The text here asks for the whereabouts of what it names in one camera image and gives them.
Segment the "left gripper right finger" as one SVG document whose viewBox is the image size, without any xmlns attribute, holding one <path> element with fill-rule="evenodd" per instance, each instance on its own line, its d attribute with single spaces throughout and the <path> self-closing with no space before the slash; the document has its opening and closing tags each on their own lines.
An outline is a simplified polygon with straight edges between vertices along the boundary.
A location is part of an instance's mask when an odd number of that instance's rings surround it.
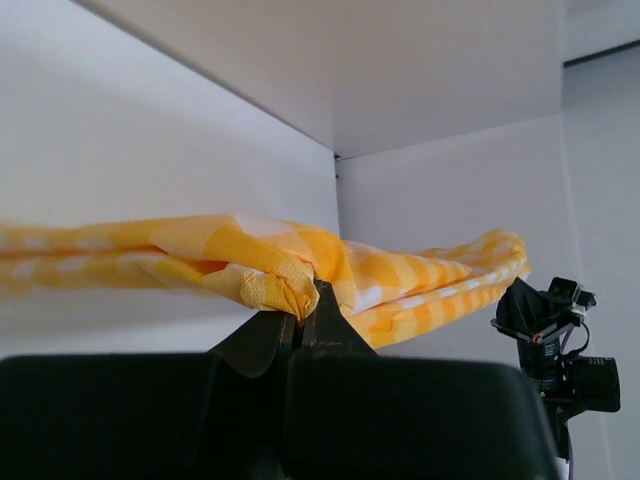
<svg viewBox="0 0 640 480">
<path fill-rule="evenodd" d="M 343 316 L 333 286 L 314 282 L 319 300 L 315 310 L 304 321 L 300 348 L 333 355 L 375 357 L 377 353 Z"/>
</svg>

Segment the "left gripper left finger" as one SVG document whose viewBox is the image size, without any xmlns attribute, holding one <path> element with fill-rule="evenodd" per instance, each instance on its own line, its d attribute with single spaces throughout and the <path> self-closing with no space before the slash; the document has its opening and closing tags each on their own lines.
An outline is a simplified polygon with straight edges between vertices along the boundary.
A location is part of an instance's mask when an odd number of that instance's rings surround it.
<svg viewBox="0 0 640 480">
<path fill-rule="evenodd" d="M 296 343 L 296 318 L 260 311 L 209 350 L 239 375 L 258 378 L 272 367 L 285 368 Z"/>
</svg>

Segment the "yellow white checkered cloth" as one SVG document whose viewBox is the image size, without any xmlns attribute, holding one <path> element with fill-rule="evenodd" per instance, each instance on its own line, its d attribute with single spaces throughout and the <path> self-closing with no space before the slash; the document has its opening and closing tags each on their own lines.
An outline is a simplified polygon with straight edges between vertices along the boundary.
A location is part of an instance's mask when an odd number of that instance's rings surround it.
<svg viewBox="0 0 640 480">
<path fill-rule="evenodd" d="M 1 228 L 1 289 L 186 290 L 298 321 L 333 288 L 365 342 L 382 348 L 495 303 L 530 271 L 525 241 L 494 229 L 452 248 L 391 252 L 320 227 L 240 214 Z"/>
</svg>

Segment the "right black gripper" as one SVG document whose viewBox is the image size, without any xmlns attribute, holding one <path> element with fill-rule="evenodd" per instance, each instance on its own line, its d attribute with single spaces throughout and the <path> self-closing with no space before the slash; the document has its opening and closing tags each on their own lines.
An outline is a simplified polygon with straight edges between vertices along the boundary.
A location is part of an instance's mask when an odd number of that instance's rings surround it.
<svg viewBox="0 0 640 480">
<path fill-rule="evenodd" d="M 491 325 L 517 343 L 520 369 L 547 409 L 558 415 L 621 408 L 616 361 L 586 356 L 586 313 L 595 295 L 576 281 L 555 277 L 547 290 L 518 278 L 498 302 Z"/>
</svg>

